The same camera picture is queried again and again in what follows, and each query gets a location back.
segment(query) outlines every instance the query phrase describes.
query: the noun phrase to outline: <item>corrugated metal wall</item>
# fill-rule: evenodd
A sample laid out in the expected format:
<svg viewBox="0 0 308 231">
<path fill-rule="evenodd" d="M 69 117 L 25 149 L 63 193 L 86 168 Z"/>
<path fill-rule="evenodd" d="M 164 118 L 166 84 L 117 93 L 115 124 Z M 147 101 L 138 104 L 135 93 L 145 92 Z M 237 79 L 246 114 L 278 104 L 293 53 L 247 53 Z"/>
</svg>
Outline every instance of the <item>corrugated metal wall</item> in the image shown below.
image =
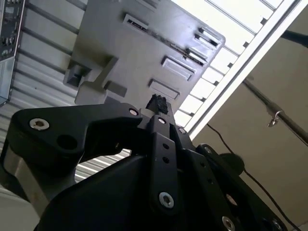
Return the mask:
<svg viewBox="0 0 308 231">
<path fill-rule="evenodd" d="M 0 108 L 0 149 L 12 115 L 26 108 L 71 106 L 77 91 L 63 84 L 88 0 L 30 0 L 16 59 L 11 101 Z M 76 181 L 129 155 L 98 157 L 77 167 Z M 0 193 L 11 194 L 0 188 Z"/>
</svg>

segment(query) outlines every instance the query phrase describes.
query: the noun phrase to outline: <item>metal frame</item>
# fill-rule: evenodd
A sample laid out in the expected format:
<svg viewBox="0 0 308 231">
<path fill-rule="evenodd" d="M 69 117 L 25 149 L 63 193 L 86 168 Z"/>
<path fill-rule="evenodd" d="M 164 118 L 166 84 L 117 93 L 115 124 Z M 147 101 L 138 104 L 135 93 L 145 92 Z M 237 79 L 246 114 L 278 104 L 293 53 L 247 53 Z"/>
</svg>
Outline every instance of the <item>metal frame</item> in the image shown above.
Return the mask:
<svg viewBox="0 0 308 231">
<path fill-rule="evenodd" d="M 248 46 L 246 51 L 239 57 L 237 62 L 233 65 L 233 71 L 229 71 L 224 79 L 220 82 L 217 89 L 214 90 L 209 99 L 201 106 L 199 111 L 195 114 L 188 125 L 185 127 L 192 139 L 202 130 L 202 128 L 209 122 L 218 109 L 226 102 L 237 87 L 244 81 L 249 72 L 256 66 L 265 53 L 272 47 L 286 28 L 294 21 L 300 12 L 307 6 L 308 0 L 285 0 L 280 7 L 276 9 L 275 20 L 268 20 L 264 28 L 257 36 L 264 37 L 262 42 L 254 39 Z"/>
</svg>

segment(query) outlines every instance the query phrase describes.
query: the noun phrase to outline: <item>white wall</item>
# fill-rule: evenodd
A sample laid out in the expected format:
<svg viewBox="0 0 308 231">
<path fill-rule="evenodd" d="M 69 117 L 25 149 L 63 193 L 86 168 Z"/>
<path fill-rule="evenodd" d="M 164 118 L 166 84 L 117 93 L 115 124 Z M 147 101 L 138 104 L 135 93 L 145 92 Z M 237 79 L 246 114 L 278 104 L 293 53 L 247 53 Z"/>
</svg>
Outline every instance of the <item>white wall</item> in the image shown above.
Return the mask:
<svg viewBox="0 0 308 231">
<path fill-rule="evenodd" d="M 0 230 L 33 231 L 38 220 L 29 203 L 0 196 Z"/>
</svg>

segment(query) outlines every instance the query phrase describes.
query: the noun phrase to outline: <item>rectangular slot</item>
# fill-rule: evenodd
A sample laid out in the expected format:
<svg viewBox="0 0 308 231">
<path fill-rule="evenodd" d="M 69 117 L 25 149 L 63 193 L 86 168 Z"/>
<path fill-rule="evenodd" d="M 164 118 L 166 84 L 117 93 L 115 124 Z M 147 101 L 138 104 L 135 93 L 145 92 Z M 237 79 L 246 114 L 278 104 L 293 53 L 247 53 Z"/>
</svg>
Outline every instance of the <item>rectangular slot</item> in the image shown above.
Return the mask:
<svg viewBox="0 0 308 231">
<path fill-rule="evenodd" d="M 148 8 L 150 11 L 155 12 L 155 10 L 157 9 L 157 3 L 153 0 L 136 0 L 136 1 L 145 6 L 146 8 Z"/>
<path fill-rule="evenodd" d="M 188 49 L 188 55 L 190 57 L 196 59 L 197 61 L 199 61 L 202 66 L 207 63 L 206 57 L 204 57 L 202 54 L 200 54 L 197 51 L 193 51 L 192 49 Z"/>
<path fill-rule="evenodd" d="M 123 22 L 133 27 L 134 29 L 141 30 L 143 32 L 146 32 L 147 29 L 149 28 L 148 25 L 144 24 L 143 22 L 139 21 L 138 19 L 134 18 L 128 13 L 125 15 Z"/>
<path fill-rule="evenodd" d="M 17 22 L 15 22 L 15 28 L 14 28 L 14 32 L 17 32 L 17 28 L 18 27 L 18 23 Z"/>
<path fill-rule="evenodd" d="M 168 57 L 166 57 L 163 60 L 162 63 L 163 68 L 166 68 L 167 70 L 171 71 L 172 73 L 181 76 L 186 81 L 189 80 L 189 78 L 195 73 L 194 70 L 190 69 L 189 67 L 176 62 Z"/>
<path fill-rule="evenodd" d="M 155 79 L 152 79 L 149 85 L 150 89 L 158 94 L 163 94 L 171 99 L 176 99 L 179 93 L 165 84 L 162 84 Z"/>
<path fill-rule="evenodd" d="M 201 35 L 196 34 L 194 37 L 196 40 L 198 40 L 199 42 L 205 45 L 210 45 L 211 47 L 215 47 L 215 48 L 218 46 L 218 43 L 216 41 L 212 40 L 211 38 L 205 35 L 201 36 Z"/>
<path fill-rule="evenodd" d="M 14 7 L 6 7 L 4 19 L 8 22 L 13 20 L 13 18 L 14 18 Z"/>
<path fill-rule="evenodd" d="M 7 46 L 7 44 L 6 44 L 6 38 L 2 37 L 2 38 L 1 38 L 1 43 L 2 43 L 2 46 Z"/>
<path fill-rule="evenodd" d="M 19 18 L 20 17 L 20 8 L 18 7 L 17 8 L 17 18 Z"/>
</svg>

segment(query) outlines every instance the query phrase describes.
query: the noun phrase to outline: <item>bolt hole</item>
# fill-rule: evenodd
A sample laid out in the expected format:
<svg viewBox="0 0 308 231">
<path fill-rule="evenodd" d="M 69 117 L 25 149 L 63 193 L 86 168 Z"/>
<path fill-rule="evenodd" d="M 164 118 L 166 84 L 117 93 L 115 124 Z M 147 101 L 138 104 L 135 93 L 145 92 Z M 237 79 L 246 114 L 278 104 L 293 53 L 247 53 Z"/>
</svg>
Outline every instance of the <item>bolt hole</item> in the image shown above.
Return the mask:
<svg viewBox="0 0 308 231">
<path fill-rule="evenodd" d="M 273 227 L 272 227 L 272 225 L 269 221 L 263 219 L 262 223 L 263 223 L 264 227 L 266 228 L 266 230 L 269 230 L 269 231 L 273 230 Z"/>
<path fill-rule="evenodd" d="M 163 157 L 163 161 L 166 163 L 166 164 L 169 164 L 169 159 L 167 157 Z"/>
<path fill-rule="evenodd" d="M 232 224 L 229 221 L 226 221 L 226 225 L 229 229 L 232 227 Z"/>
<path fill-rule="evenodd" d="M 36 121 L 35 122 L 35 126 L 38 126 L 38 127 L 43 127 L 45 124 L 43 121 Z"/>
<path fill-rule="evenodd" d="M 166 145 L 165 143 L 163 143 L 163 147 L 166 148 L 166 149 L 169 149 L 169 146 Z"/>
<path fill-rule="evenodd" d="M 77 140 L 70 135 L 61 135 L 57 138 L 58 145 L 67 150 L 73 150 L 77 148 Z"/>
<path fill-rule="evenodd" d="M 168 196 L 164 196 L 163 199 L 168 205 L 170 205 L 171 201 Z"/>
<path fill-rule="evenodd" d="M 158 118 L 158 121 L 161 122 L 162 124 L 166 123 L 166 121 L 163 118 Z"/>
</svg>

